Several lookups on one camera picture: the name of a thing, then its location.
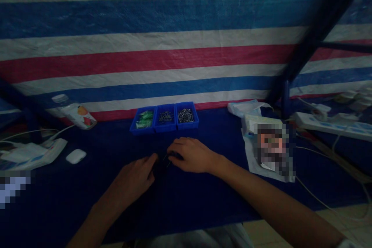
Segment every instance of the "plastic bottle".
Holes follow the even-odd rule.
[[[60,105],[58,110],[80,129],[89,130],[97,124],[97,120],[90,115],[86,108],[71,101],[67,95],[57,95],[52,100]]]
[[[356,94],[357,94],[357,93],[356,93],[355,91],[353,91],[353,90],[348,90],[348,91],[346,91],[346,92],[344,92],[344,93],[341,93],[341,94],[335,96],[335,97],[333,98],[333,100],[334,100],[335,102],[338,102],[338,103],[348,103],[349,101],[351,101],[351,100],[354,98],[354,96],[355,96]]]

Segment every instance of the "bottle label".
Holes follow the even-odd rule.
[[[97,123],[97,120],[82,105],[66,111],[65,115],[72,123],[83,130],[87,130]]]

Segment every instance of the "bottle cap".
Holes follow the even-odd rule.
[[[57,96],[54,96],[52,98],[53,102],[55,103],[62,103],[64,101],[67,101],[69,98],[67,97],[66,94],[60,94],[60,95],[57,95]]]

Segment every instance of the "forearm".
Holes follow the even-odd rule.
[[[336,247],[344,239],[306,206],[223,156],[211,174],[234,188],[294,247]]]
[[[80,229],[70,240],[67,248],[100,247],[106,232],[115,218],[104,216],[92,210]]]

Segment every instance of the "green item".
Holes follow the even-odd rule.
[[[139,114],[139,120],[136,121],[136,129],[149,128],[152,125],[152,119],[154,117],[154,112],[146,110]]]

